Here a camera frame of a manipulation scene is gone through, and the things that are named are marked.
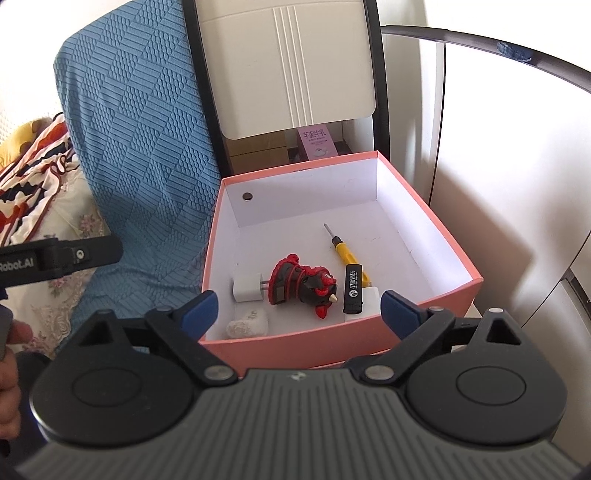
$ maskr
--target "black usb drive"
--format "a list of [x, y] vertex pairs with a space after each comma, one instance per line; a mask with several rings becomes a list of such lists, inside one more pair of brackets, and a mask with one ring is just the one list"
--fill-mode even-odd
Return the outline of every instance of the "black usb drive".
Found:
[[363, 267], [359, 264], [350, 263], [346, 267], [345, 273], [345, 298], [343, 299], [343, 313], [356, 315], [361, 313], [361, 304], [363, 303], [363, 290], [361, 278]]

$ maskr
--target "blue textured blanket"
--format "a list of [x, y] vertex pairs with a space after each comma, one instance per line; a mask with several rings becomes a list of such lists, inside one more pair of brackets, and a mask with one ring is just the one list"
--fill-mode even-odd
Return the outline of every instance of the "blue textured blanket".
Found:
[[55, 61], [74, 148], [124, 246], [94, 274], [73, 329], [96, 309], [139, 316], [200, 292], [220, 178], [180, 0], [133, 0], [71, 36]]

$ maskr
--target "metal screw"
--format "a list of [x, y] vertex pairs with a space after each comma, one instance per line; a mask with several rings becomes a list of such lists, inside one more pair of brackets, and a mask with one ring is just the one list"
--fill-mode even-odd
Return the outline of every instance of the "metal screw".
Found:
[[207, 367], [204, 373], [206, 378], [221, 382], [231, 378], [234, 374], [234, 370], [227, 365], [212, 365]]
[[365, 369], [365, 376], [370, 380], [390, 380], [394, 376], [394, 370], [388, 365], [372, 365]]

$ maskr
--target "white cabinet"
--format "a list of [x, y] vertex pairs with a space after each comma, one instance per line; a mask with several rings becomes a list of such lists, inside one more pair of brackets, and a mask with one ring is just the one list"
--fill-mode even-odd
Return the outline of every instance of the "white cabinet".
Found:
[[553, 441], [587, 465], [591, 462], [591, 323], [566, 280], [557, 285], [523, 330], [568, 390], [566, 412]]
[[591, 95], [506, 58], [447, 46], [431, 207], [485, 282], [476, 306], [523, 324], [591, 230]]

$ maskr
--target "finger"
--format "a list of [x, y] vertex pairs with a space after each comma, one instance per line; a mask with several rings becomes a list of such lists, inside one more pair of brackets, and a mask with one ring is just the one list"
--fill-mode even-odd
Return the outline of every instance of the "finger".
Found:
[[11, 422], [18, 413], [21, 401], [21, 389], [11, 388], [0, 392], [0, 424]]
[[0, 439], [14, 440], [21, 433], [21, 413], [17, 412], [9, 423], [0, 425]]
[[4, 360], [0, 362], [0, 390], [10, 390], [18, 385], [17, 358], [10, 348], [6, 349]]
[[19, 322], [18, 320], [12, 321], [12, 326], [8, 334], [8, 340], [6, 343], [28, 343], [33, 339], [33, 330], [26, 323]]

